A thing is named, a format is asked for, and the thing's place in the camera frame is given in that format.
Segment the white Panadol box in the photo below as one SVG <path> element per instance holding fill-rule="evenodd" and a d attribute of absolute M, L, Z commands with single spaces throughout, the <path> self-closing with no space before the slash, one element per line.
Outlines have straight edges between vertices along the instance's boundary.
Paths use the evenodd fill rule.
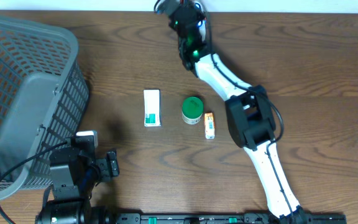
<path fill-rule="evenodd" d="M 144 90 L 144 126 L 161 126 L 160 90 Z"/>

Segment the green lid jar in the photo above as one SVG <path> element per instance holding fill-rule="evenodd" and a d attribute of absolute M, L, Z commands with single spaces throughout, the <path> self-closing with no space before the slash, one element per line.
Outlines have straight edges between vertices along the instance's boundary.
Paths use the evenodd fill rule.
<path fill-rule="evenodd" d="M 201 120 L 203 111 L 204 104 L 198 97 L 188 97 L 183 101 L 181 107 L 182 119 L 187 124 L 197 124 Z"/>

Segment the orange small box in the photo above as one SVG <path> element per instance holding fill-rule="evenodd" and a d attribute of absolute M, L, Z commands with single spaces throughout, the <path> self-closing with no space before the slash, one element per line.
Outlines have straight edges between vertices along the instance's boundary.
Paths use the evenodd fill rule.
<path fill-rule="evenodd" d="M 204 135 L 206 139 L 214 139 L 216 134 L 213 113 L 204 114 Z"/>

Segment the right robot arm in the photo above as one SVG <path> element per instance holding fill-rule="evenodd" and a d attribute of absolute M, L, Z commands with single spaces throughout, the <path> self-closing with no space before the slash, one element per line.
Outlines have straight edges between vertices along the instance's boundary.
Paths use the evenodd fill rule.
<path fill-rule="evenodd" d="M 229 133 L 250 157 L 276 223 L 307 223 L 308 218 L 288 184 L 281 166 L 275 130 L 284 132 L 283 119 L 265 88 L 238 78 L 213 48 L 211 19 L 198 1 L 157 1 L 154 13 L 166 14 L 178 36 L 183 66 L 207 83 L 224 101 Z"/>

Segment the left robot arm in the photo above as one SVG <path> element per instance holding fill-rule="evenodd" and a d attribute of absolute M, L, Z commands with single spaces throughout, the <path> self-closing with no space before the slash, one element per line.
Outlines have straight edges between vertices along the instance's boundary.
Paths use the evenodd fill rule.
<path fill-rule="evenodd" d="M 116 151 L 101 159 L 92 150 L 77 147 L 58 149 L 50 155 L 53 200 L 44 195 L 38 224 L 115 223 L 114 215 L 105 207 L 90 203 L 93 189 L 119 175 Z"/>

